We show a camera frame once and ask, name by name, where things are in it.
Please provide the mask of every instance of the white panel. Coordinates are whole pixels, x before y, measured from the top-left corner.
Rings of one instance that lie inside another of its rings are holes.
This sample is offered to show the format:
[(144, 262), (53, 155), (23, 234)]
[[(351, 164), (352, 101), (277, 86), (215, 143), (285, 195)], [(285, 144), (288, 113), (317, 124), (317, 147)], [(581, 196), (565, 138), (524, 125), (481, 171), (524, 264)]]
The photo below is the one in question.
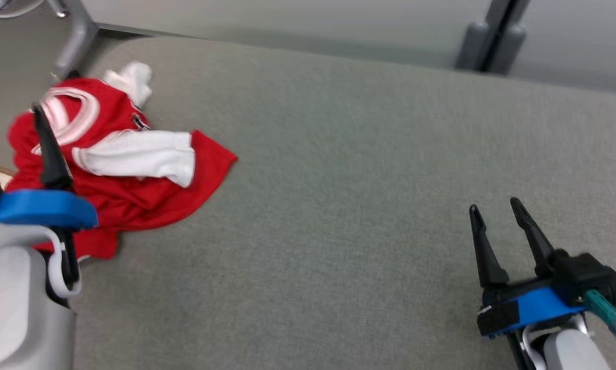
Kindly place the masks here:
[(616, 91), (616, 0), (531, 0), (510, 75)]
[(451, 68), (490, 0), (84, 0), (97, 23)]

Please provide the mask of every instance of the gray floor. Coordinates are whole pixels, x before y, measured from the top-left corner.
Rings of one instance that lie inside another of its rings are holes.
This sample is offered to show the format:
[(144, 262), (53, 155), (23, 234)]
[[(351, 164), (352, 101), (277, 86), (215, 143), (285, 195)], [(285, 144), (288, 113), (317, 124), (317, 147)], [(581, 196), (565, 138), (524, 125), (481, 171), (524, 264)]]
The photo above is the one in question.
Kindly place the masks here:
[[(70, 17), (59, 19), (47, 3), (11, 20), (0, 20), (0, 165), (14, 169), (7, 132), (13, 119), (49, 87), (50, 72), (71, 28)], [(121, 37), (101, 32), (80, 70), (103, 52), (120, 44)]]

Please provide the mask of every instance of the gray table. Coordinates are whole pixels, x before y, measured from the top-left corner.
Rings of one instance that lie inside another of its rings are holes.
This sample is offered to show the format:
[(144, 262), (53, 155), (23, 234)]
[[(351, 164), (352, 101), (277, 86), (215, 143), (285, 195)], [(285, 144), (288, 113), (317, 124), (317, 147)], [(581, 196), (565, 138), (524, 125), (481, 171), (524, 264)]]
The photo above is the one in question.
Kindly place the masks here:
[(473, 202), (513, 279), (533, 260), (510, 196), (616, 269), (616, 95), (183, 38), (94, 74), (131, 60), (156, 128), (240, 160), (197, 213), (84, 266), (79, 370), (512, 368), (475, 324)]

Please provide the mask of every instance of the teal cable connector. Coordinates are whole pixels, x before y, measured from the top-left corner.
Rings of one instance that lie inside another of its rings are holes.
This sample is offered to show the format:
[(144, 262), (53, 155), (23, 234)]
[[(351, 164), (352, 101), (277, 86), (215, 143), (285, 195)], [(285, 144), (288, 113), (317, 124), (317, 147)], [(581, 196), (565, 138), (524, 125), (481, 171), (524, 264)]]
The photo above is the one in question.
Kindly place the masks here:
[(595, 316), (601, 318), (611, 334), (616, 337), (616, 309), (613, 307), (600, 292), (595, 289), (588, 290), (584, 294), (584, 305), (589, 311), (595, 314)]

